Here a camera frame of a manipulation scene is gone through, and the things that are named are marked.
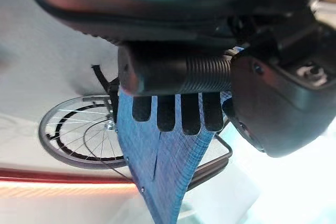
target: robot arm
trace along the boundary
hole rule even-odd
[[[241,135],[273,157],[319,136],[336,115],[335,31],[316,21],[314,0],[36,0],[71,28],[119,46],[121,86],[134,96],[133,116],[175,124],[181,94],[185,134],[223,127],[223,110]],[[232,60],[223,56],[245,48]]]

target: black plastic housing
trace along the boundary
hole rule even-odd
[[[291,64],[280,66],[275,57],[265,61],[262,47],[244,50],[232,64],[233,98],[224,112],[245,139],[271,157],[310,143],[336,116],[336,36],[324,32],[310,56]],[[322,68],[327,81],[299,76],[305,66]]]

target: blue fabric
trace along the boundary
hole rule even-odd
[[[222,100],[230,97],[223,93]],[[148,209],[157,224],[176,223],[183,196],[214,133],[202,128],[197,136],[185,136],[181,124],[181,100],[176,95],[176,125],[173,132],[160,132],[156,126],[157,97],[152,98],[148,122],[132,117],[132,97],[120,94],[118,136],[124,156]],[[199,96],[202,108],[202,97]]]

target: screw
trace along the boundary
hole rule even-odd
[[[285,17],[286,17],[286,18],[289,18],[289,17],[291,17],[291,16],[293,16],[293,13],[286,13],[286,14],[285,14]]]
[[[254,68],[255,73],[257,74],[262,75],[264,73],[263,68],[257,63],[254,63],[253,68]]]
[[[319,68],[318,66],[314,66],[312,69],[310,69],[310,73],[313,75],[319,74],[321,68]]]
[[[245,133],[248,137],[250,137],[250,133],[248,132],[248,129],[247,129],[246,125],[245,125],[244,123],[242,123],[242,122],[240,122],[239,124],[240,124],[240,127],[243,128],[244,133]]]
[[[126,64],[126,65],[124,66],[124,72],[127,72],[127,71],[128,71],[128,68],[129,68],[129,66],[128,66],[128,64]]]

